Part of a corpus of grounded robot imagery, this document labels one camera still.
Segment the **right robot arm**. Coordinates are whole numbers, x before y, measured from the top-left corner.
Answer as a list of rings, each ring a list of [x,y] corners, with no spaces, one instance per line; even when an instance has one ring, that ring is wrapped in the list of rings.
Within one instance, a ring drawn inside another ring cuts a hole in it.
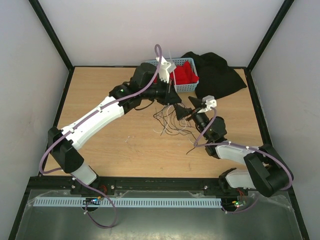
[[[216,113],[208,118],[208,111],[216,111],[217,101],[211,95],[198,99],[188,98],[194,108],[175,104],[178,120],[192,120],[200,135],[194,147],[204,147],[211,157],[230,160],[246,166],[245,170],[231,168],[220,175],[218,188],[231,194],[236,188],[254,189],[265,197],[292,186],[294,176],[271,144],[262,146],[240,145],[226,139],[225,120]]]

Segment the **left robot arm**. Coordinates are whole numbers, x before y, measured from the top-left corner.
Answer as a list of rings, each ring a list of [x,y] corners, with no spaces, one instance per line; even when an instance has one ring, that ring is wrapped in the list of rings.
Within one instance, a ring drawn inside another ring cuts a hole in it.
[[[109,95],[94,109],[74,123],[48,131],[49,152],[60,168],[82,182],[89,194],[96,193],[100,181],[94,170],[85,163],[79,149],[98,131],[112,121],[138,107],[142,100],[157,101],[163,106],[181,103],[170,74],[175,65],[166,60],[154,66],[143,62],[129,81],[115,86]]]

